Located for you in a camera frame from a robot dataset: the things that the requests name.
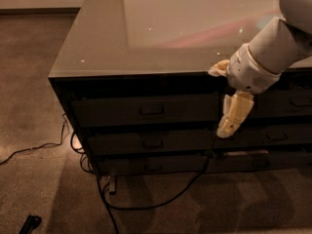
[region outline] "floor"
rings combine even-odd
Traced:
[[[0,161],[12,152],[59,142],[62,109],[47,76],[73,15],[0,17]],[[114,233],[96,179],[69,146],[32,150],[0,166],[0,233]],[[194,174],[118,179],[110,202],[146,206],[176,195]],[[201,176],[171,204],[113,214],[121,233],[311,233],[312,169]]]

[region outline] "glossy tabletop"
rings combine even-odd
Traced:
[[[249,42],[279,0],[86,0],[49,75],[206,72]],[[292,67],[311,67],[312,58]]]

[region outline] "drawer front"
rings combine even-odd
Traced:
[[[217,120],[218,98],[212,95],[123,97],[72,102],[83,128]]]
[[[312,124],[242,128],[230,138],[219,138],[216,148],[250,148],[312,143]]]
[[[98,163],[103,176],[132,176],[178,172],[195,172],[204,169],[207,157],[183,155],[144,159],[107,159]]]
[[[257,97],[251,118],[312,115],[312,90],[267,91]]]
[[[192,130],[103,135],[90,137],[88,143],[93,154],[98,156],[207,150],[212,146],[213,133],[208,130]]]

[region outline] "drawer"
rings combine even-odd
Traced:
[[[312,143],[312,124],[273,125],[240,129],[230,138],[219,138],[214,149],[250,148]]]
[[[106,159],[97,165],[103,176],[132,176],[202,171],[206,160],[207,157],[202,155],[181,155],[144,159]]]
[[[88,138],[94,155],[156,153],[207,150],[212,147],[213,133],[208,130],[131,133]]]
[[[217,94],[82,99],[71,105],[82,128],[213,121],[218,116]]]
[[[257,96],[250,118],[312,115],[312,90],[267,91]]]

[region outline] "concrete floor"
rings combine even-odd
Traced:
[[[0,17],[0,160],[59,142],[62,109],[47,76],[74,16]],[[160,203],[194,174],[118,179],[120,206]],[[0,233],[113,233],[96,180],[63,146],[17,155],[0,166]],[[312,233],[312,169],[203,175],[179,199],[146,212],[115,212],[121,233]]]

